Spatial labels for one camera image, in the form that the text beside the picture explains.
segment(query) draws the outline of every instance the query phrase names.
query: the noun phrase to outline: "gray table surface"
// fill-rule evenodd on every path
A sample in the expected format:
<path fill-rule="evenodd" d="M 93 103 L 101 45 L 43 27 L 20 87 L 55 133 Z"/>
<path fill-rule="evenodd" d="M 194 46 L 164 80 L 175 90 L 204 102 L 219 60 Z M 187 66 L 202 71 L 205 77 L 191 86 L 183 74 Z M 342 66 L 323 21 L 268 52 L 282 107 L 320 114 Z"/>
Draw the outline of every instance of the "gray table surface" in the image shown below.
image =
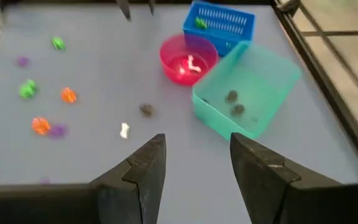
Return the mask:
<path fill-rule="evenodd" d="M 272 9 L 253 12 L 254 40 L 299 63 Z M 12 7 L 0 35 L 0 184 L 89 182 L 114 167 L 157 133 L 167 137 L 167 176 L 159 223 L 250 223 L 230 162 L 229 143 L 198 121 L 191 89 L 162 73 L 158 50 L 181 33 L 188 6 L 132 6 L 126 22 L 112 6 Z M 51 47 L 60 36 L 67 50 Z M 28 68 L 15 59 L 27 56 Z M 17 89 L 27 78 L 40 87 L 22 100 Z M 69 86 L 75 105 L 60 100 Z M 138 106 L 158 110 L 141 117 Z M 32 118 L 66 123 L 62 141 L 36 136 Z M 121 123 L 130 139 L 119 136 Z M 260 137 L 262 144 L 340 182 L 358 182 L 358 157 L 322 94 L 305 73 Z"/>

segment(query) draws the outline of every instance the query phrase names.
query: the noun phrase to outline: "orange toy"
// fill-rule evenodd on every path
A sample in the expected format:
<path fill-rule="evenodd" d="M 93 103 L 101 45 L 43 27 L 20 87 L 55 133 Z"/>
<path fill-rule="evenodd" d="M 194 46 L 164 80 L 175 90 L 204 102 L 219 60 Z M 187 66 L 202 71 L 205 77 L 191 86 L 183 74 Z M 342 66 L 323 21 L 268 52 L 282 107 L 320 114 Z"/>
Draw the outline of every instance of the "orange toy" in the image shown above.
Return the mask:
<path fill-rule="evenodd" d="M 77 97 L 73 90 L 66 87 L 62 91 L 62 100 L 66 103 L 74 103 L 77 100 Z"/>
<path fill-rule="evenodd" d="M 40 135 L 45 135 L 50 129 L 49 122 L 45 118 L 34 118 L 32 120 L 32 129 Z"/>

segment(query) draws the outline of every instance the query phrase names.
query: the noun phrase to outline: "green toy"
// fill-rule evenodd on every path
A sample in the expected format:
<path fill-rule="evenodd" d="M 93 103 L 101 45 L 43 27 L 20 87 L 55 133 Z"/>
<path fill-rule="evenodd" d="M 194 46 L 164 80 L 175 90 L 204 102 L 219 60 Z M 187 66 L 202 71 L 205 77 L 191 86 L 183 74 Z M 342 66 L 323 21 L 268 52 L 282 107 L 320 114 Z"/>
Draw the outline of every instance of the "green toy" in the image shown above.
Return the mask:
<path fill-rule="evenodd" d="M 200 19 L 199 17 L 196 18 L 196 27 L 197 27 L 197 29 L 207 29 L 208 28 L 206 22 L 204 20 Z"/>
<path fill-rule="evenodd" d="M 32 98 L 37 91 L 37 85 L 33 80 L 28 80 L 20 87 L 19 94 L 24 99 Z"/>
<path fill-rule="evenodd" d="M 52 44 L 57 50 L 65 50 L 66 49 L 65 43 L 59 37 L 52 38 Z"/>

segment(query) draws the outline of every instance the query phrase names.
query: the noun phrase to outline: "plastic container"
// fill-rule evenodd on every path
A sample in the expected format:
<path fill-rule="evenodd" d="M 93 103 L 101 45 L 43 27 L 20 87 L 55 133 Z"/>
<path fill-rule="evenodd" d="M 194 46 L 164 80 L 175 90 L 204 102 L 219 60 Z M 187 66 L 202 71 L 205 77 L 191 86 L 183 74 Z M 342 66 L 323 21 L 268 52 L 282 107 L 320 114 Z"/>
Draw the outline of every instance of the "plastic container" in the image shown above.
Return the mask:
<path fill-rule="evenodd" d="M 251 42 L 240 42 L 193 87 L 194 111 L 204 124 L 225 139 L 231 133 L 257 138 L 290 93 L 301 70 Z M 227 94 L 237 91 L 237 100 L 228 103 Z M 242 104 L 242 114 L 232 114 Z"/>
<path fill-rule="evenodd" d="M 196 27 L 196 19 L 207 24 Z M 240 41 L 251 41 L 254 36 L 255 15 L 206 2 L 193 2 L 183 24 L 185 34 L 202 36 L 211 41 L 220 56 L 229 53 Z"/>
<path fill-rule="evenodd" d="M 169 79 L 181 85 L 193 85 L 219 61 L 219 55 L 210 41 L 180 34 L 162 44 L 160 60 Z"/>

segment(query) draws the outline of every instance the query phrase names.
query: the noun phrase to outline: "white toy piece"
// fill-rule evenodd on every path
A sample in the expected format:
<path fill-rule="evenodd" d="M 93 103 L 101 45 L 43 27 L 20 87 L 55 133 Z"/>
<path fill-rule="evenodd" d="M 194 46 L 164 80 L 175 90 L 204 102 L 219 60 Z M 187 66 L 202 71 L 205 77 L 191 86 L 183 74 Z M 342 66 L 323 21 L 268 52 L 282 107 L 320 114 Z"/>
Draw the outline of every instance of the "white toy piece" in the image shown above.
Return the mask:
<path fill-rule="evenodd" d="M 201 72 L 201 68 L 199 66 L 194 66 L 193 65 L 193 61 L 194 61 L 194 58 L 192 55 L 189 55 L 187 57 L 187 65 L 189 66 L 189 70 L 193 70 L 193 71 L 196 71 L 196 72 Z"/>
<path fill-rule="evenodd" d="M 121 123 L 121 132 L 119 133 L 119 135 L 123 139 L 127 139 L 128 133 L 129 133 L 129 125 L 127 123 Z"/>

